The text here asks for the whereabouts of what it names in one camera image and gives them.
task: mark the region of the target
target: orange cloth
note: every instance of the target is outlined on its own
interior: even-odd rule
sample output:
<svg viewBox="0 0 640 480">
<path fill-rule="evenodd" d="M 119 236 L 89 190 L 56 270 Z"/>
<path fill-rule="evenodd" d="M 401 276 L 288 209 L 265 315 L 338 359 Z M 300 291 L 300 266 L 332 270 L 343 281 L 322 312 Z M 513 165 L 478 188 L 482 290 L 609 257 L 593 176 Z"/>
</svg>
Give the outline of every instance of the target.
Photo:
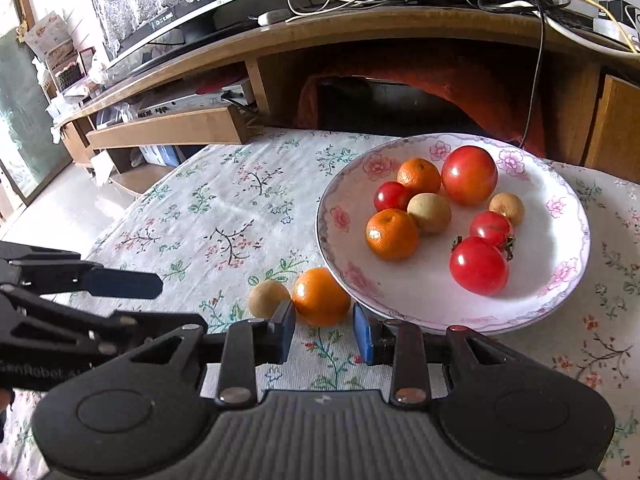
<svg viewBox="0 0 640 480">
<path fill-rule="evenodd" d="M 345 44 L 341 57 L 326 62 L 306 80 L 300 92 L 296 127 L 318 127 L 319 79 L 367 76 L 405 83 L 446 99 L 495 139 L 508 142 L 522 138 L 535 65 L 514 53 L 505 57 L 505 47 L 499 44 L 441 40 L 421 50 L 416 44 Z M 533 155 L 545 156 L 539 100 L 534 104 L 524 148 Z"/>
</svg>

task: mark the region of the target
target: orange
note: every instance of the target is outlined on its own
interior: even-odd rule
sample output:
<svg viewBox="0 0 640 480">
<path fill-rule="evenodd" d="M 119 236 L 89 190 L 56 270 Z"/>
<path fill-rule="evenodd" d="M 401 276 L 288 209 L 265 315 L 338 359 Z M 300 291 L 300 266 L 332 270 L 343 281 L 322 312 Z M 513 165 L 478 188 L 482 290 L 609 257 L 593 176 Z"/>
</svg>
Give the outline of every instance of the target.
<svg viewBox="0 0 640 480">
<path fill-rule="evenodd" d="M 418 248 L 418 227 L 408 213 L 399 209 L 373 215 L 365 235 L 371 250 L 383 260 L 404 260 Z"/>
<path fill-rule="evenodd" d="M 315 326 L 335 325 L 351 306 L 351 297 L 324 267 L 300 274 L 291 299 L 300 316 Z"/>
<path fill-rule="evenodd" d="M 396 180 L 412 194 L 437 193 L 440 189 L 438 168 L 423 158 L 411 158 L 398 170 Z"/>
</svg>

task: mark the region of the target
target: floral tablecloth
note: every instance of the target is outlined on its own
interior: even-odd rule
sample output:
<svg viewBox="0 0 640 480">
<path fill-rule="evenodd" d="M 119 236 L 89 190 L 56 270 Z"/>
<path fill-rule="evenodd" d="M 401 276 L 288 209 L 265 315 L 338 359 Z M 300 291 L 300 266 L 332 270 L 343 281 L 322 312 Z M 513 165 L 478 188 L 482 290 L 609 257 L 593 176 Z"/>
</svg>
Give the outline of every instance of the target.
<svg viewBox="0 0 640 480">
<path fill-rule="evenodd" d="M 300 272 L 322 266 L 314 225 L 324 188 L 347 162 L 390 138 L 266 130 L 245 146 L 207 147 L 136 200 L 89 255 L 106 266 L 158 273 L 160 298 L 82 293 L 68 301 L 103 315 L 116 308 L 197 312 L 211 332 L 225 331 L 250 317 L 245 300 L 252 286 L 272 279 L 290 288 Z M 601 471 L 610 480 L 640 479 L 640 189 L 597 171 L 552 166 L 586 209 L 588 270 L 555 313 L 499 339 L 601 393 L 616 415 Z M 372 164 L 371 171 L 382 178 L 391 168 Z M 214 393 L 217 370 L 210 365 L 206 396 Z M 299 323 L 288 362 L 257 369 L 260 389 L 380 388 L 386 394 L 389 379 L 389 368 L 362 363 L 347 323 L 320 330 Z M 15 480 L 46 471 L 30 428 L 40 397 L 18 392 L 8 412 L 0 470 Z"/>
</svg>

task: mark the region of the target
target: red tomato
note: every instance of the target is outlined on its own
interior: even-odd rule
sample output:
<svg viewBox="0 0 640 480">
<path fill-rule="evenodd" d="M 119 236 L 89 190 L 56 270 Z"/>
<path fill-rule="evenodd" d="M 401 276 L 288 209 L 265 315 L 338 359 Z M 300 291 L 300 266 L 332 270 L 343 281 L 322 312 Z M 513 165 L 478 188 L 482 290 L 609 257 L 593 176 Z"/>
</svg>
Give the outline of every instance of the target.
<svg viewBox="0 0 640 480">
<path fill-rule="evenodd" d="M 450 199 L 460 205 L 480 205 L 498 182 L 498 169 L 487 150 L 460 146 L 446 158 L 440 171 Z"/>
<path fill-rule="evenodd" d="M 483 211 L 471 221 L 469 236 L 484 238 L 492 246 L 501 249 L 509 238 L 513 238 L 513 227 L 501 214 Z"/>
<path fill-rule="evenodd" d="M 454 247 L 449 272 L 458 285 L 480 296 L 500 292 L 509 277 L 509 267 L 500 250 L 476 236 Z"/>
<path fill-rule="evenodd" d="M 411 200 L 409 190 L 394 180 L 380 185 L 373 197 L 373 205 L 378 212 L 385 209 L 406 211 L 409 200 Z"/>
</svg>

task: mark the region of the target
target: plate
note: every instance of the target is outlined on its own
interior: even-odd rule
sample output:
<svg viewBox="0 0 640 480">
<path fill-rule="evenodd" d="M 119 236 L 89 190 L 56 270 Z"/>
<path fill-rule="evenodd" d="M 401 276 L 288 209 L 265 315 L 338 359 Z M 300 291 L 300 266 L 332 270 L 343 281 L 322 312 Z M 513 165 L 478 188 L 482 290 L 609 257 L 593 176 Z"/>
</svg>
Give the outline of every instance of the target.
<svg viewBox="0 0 640 480">
<path fill-rule="evenodd" d="M 471 219 L 484 207 L 451 203 L 447 230 L 423 238 L 415 254 L 402 262 L 377 258 L 364 235 L 376 213 L 375 190 L 395 179 L 400 164 L 420 156 L 440 169 L 449 153 L 464 145 L 480 146 L 491 154 L 498 167 L 494 193 L 515 193 L 526 209 L 515 230 L 509 281 L 492 297 L 465 290 L 449 273 L 453 240 L 468 236 Z M 590 249 L 582 204 L 547 161 L 499 140 L 467 134 L 392 140 L 350 162 L 324 191 L 316 237 L 327 267 L 351 296 L 384 317 L 404 319 L 433 333 L 464 324 L 497 334 L 548 316 L 580 282 Z"/>
</svg>

